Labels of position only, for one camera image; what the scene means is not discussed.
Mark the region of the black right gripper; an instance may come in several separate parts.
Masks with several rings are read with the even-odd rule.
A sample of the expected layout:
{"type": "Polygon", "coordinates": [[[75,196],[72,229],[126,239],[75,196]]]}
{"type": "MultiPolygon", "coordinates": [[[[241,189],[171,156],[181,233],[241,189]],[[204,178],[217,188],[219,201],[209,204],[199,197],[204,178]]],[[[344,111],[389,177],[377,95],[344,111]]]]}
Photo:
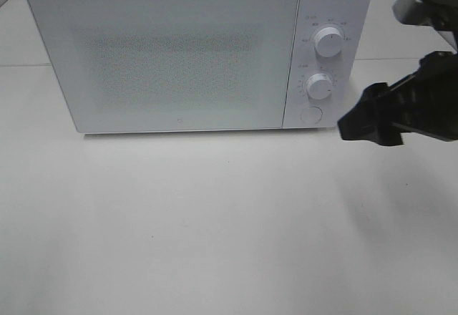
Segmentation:
{"type": "Polygon", "coordinates": [[[384,147],[404,144],[404,133],[437,140],[457,139],[457,54],[432,52],[420,60],[417,73],[388,84],[368,86],[361,107],[338,121],[342,140],[369,141],[384,147]],[[420,113],[422,125],[405,123],[386,111],[420,113]]]}

